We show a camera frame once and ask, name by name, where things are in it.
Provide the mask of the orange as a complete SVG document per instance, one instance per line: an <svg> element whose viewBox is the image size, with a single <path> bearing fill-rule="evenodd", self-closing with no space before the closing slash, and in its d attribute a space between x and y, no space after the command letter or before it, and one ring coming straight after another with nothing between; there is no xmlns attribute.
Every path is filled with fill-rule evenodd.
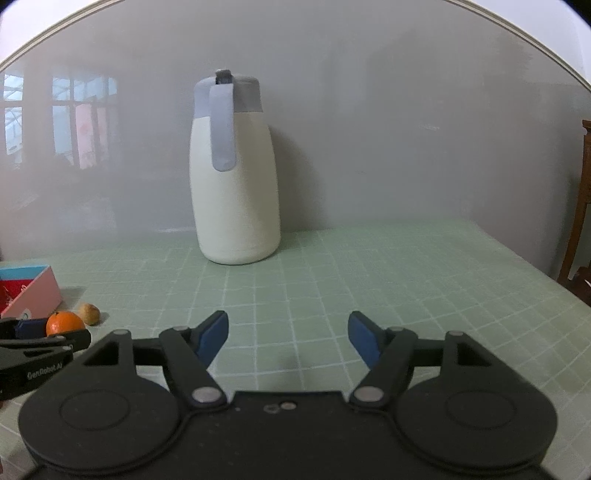
<svg viewBox="0 0 591 480"><path fill-rule="evenodd" d="M47 336L59 335L79 330L85 330L84 321L71 311L57 311L46 322L45 332Z"/></svg>

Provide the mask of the beige longan nut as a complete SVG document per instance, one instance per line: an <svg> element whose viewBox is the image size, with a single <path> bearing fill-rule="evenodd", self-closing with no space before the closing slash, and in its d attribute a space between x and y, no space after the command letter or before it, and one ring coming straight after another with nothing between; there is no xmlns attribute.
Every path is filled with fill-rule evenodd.
<svg viewBox="0 0 591 480"><path fill-rule="evenodd" d="M78 308L78 316L87 326L94 326L101 321L101 312L93 304L83 303Z"/></svg>

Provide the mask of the colourful cardboard box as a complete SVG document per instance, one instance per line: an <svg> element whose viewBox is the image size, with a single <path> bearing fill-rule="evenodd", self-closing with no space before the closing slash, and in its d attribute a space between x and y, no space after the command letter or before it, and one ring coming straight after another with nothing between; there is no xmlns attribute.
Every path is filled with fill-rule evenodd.
<svg viewBox="0 0 591 480"><path fill-rule="evenodd" d="M1 319L40 319L62 301L49 265L1 268Z"/></svg>

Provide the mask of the white thermos jug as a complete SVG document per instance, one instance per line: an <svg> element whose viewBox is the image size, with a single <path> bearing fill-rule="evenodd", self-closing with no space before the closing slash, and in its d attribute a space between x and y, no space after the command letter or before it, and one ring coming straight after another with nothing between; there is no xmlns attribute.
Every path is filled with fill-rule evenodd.
<svg viewBox="0 0 591 480"><path fill-rule="evenodd" d="M259 81L221 69L194 86L189 180L198 246L222 265L280 245L280 198Z"/></svg>

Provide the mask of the carved wooden side table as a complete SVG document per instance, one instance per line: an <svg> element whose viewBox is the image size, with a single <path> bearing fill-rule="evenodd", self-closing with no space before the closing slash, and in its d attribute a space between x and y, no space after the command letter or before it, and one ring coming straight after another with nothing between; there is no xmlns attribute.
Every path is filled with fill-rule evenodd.
<svg viewBox="0 0 591 480"><path fill-rule="evenodd" d="M583 120L582 126L586 130L583 143L582 171L577 195L572 228L567 243L564 259L557 277L557 282L578 297L585 304L590 305L590 265L579 267L573 278L570 278L571 267L583 232L587 210L590 207L590 128L589 120Z"/></svg>

